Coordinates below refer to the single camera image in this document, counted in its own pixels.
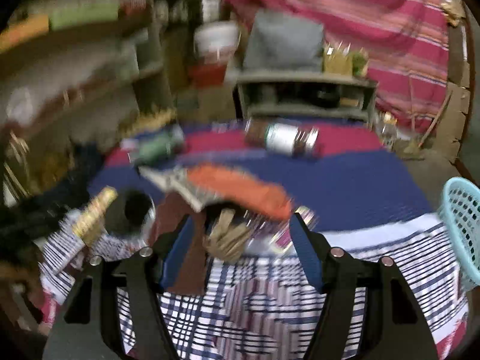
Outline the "gold yellow packet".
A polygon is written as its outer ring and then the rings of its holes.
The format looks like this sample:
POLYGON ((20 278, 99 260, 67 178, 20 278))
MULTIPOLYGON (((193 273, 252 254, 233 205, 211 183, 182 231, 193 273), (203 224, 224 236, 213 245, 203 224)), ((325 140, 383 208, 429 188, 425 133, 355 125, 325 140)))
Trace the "gold yellow packet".
POLYGON ((108 207, 116 200, 116 189, 106 186, 101 192, 90 200, 86 208, 72 225, 72 232, 79 237, 85 245, 91 246, 103 233, 104 215, 108 207))

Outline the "striped blue red tablecloth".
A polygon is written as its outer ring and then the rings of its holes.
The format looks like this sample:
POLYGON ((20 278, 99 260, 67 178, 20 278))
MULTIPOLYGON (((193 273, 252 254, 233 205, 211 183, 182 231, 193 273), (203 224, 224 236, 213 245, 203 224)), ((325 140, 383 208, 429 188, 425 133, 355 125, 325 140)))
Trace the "striped blue red tablecloth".
POLYGON ((445 359, 469 313, 448 234, 407 168, 365 127, 320 125, 320 158, 193 131, 180 164, 237 166, 314 211, 283 257, 208 263, 206 291, 163 291, 177 359, 445 359))

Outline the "shiny snack wrapper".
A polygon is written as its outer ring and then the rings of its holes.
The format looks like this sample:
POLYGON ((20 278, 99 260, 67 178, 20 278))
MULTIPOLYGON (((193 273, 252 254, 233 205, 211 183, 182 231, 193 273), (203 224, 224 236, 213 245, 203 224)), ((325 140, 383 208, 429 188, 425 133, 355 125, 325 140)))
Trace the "shiny snack wrapper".
POLYGON ((280 222, 247 211, 244 214, 244 222, 247 228, 252 230, 252 234, 247 241, 244 254, 254 257, 296 254, 292 234, 302 229, 296 215, 299 215, 310 230, 318 222, 314 211, 305 205, 298 206, 289 219, 280 222))

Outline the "beige crumpled paper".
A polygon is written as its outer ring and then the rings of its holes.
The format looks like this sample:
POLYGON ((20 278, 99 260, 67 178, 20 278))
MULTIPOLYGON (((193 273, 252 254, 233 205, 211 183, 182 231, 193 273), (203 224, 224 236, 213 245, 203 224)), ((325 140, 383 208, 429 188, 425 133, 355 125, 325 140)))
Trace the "beige crumpled paper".
POLYGON ((234 222, 234 217, 235 210, 224 209, 203 239, 203 247, 210 256, 226 263, 239 261, 253 233, 244 222, 234 222))

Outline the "light blue plastic basket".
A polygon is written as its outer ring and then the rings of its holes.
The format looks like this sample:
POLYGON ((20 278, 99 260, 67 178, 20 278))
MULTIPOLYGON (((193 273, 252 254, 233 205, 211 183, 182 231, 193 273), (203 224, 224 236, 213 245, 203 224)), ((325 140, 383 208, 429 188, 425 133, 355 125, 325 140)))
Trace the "light blue plastic basket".
POLYGON ((479 287, 479 188, 463 177, 450 178, 442 188, 439 218, 448 231, 460 264, 466 291, 479 287))

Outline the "red orange wrapper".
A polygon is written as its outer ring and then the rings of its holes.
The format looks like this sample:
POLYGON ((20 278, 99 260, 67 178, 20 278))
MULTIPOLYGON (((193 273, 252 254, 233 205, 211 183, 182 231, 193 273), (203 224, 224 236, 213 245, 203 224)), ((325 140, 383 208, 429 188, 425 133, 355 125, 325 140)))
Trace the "red orange wrapper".
POLYGON ((281 185, 247 172, 205 163, 189 167, 186 175, 193 185, 269 219, 285 221, 293 211, 292 199, 281 185))

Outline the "green label jar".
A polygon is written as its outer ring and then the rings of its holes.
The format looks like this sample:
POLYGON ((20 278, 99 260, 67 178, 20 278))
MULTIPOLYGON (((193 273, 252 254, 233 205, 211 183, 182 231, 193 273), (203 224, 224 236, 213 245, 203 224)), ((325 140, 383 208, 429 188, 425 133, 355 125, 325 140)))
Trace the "green label jar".
POLYGON ((175 124, 154 136, 137 140, 128 152, 128 160, 135 165, 156 164, 180 153, 184 146, 185 134, 175 124))

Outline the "yellow label oil bottle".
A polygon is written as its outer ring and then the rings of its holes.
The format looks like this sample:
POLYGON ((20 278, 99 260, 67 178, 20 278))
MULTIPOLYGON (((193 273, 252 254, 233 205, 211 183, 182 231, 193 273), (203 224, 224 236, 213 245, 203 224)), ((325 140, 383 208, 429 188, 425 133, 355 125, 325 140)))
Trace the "yellow label oil bottle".
POLYGON ((389 151, 393 150, 393 146, 397 139, 397 119, 390 113, 386 112, 382 117, 380 139, 382 145, 389 151))

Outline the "white label spice jar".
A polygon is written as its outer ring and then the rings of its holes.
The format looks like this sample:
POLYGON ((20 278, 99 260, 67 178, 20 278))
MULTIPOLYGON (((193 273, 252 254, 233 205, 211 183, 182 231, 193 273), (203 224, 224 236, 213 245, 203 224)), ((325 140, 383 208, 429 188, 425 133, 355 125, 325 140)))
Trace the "white label spice jar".
POLYGON ((314 155, 320 135, 316 127, 300 127, 265 119, 249 119, 244 132, 248 144, 290 157, 314 155))

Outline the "wooden shelf unit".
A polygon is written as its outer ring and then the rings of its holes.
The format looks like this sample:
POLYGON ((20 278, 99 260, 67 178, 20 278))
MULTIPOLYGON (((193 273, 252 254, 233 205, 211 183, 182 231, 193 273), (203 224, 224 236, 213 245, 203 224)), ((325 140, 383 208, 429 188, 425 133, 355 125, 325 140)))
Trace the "wooden shelf unit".
POLYGON ((243 119, 344 119, 373 123, 375 80, 306 70, 240 70, 231 75, 243 119))

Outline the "green leafy vegetables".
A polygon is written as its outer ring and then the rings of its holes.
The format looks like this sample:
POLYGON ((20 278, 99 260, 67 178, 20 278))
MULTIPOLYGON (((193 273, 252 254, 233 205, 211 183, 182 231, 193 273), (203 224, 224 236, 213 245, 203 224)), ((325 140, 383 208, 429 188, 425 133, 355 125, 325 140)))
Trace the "green leafy vegetables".
POLYGON ((352 51, 352 75, 365 78, 368 75, 368 52, 361 48, 352 51))

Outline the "red plastic tub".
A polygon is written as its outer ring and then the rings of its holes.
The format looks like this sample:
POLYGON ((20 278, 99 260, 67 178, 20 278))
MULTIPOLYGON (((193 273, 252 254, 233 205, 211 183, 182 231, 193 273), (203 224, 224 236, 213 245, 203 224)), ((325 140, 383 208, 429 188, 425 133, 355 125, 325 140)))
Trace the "red plastic tub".
POLYGON ((227 65, 222 63, 199 64, 188 68, 188 76, 195 88, 221 86, 227 65))

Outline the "grey cushion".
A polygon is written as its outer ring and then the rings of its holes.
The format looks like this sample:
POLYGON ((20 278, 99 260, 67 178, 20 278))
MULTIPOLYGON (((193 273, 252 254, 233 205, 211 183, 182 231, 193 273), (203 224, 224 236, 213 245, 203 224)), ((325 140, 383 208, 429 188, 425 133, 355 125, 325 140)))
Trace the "grey cushion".
POLYGON ((321 71, 324 25, 281 11, 260 9, 248 38, 245 69, 321 71))

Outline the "white plastic bucket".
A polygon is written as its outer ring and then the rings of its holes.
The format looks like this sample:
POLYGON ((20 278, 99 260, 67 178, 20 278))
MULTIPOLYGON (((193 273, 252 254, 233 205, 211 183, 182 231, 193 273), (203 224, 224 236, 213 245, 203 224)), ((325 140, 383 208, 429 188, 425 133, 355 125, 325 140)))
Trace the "white plastic bucket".
POLYGON ((234 21, 216 21, 196 28, 193 49, 203 63, 228 63, 240 39, 240 29, 234 21))

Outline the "pink striped curtain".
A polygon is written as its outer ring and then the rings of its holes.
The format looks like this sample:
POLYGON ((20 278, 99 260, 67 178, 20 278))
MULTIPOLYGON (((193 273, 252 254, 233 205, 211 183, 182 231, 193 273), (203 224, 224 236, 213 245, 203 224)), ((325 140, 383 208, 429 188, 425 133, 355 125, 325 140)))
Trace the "pink striped curtain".
POLYGON ((224 0, 247 25, 260 8, 324 25, 329 41, 368 52, 377 108, 424 133, 443 104, 448 30, 440 0, 224 0))

